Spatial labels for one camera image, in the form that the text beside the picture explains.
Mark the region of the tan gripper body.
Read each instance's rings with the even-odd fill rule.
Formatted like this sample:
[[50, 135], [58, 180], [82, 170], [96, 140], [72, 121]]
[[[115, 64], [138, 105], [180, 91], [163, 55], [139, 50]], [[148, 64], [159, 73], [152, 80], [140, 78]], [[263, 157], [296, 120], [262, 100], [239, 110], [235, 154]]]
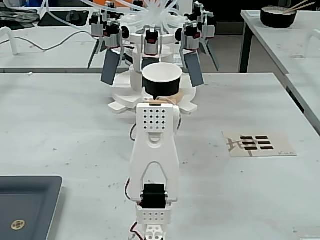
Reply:
[[157, 99], [149, 100], [150, 104], [174, 104], [175, 101], [168, 97], [158, 97]]

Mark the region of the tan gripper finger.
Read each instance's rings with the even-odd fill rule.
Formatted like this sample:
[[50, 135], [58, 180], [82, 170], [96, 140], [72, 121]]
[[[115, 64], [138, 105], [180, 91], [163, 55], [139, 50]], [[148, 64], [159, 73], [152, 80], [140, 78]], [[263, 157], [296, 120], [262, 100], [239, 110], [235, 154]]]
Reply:
[[182, 101], [183, 97], [184, 97], [184, 93], [182, 91], [179, 91], [177, 94], [171, 96], [171, 100], [175, 104], [179, 104]]

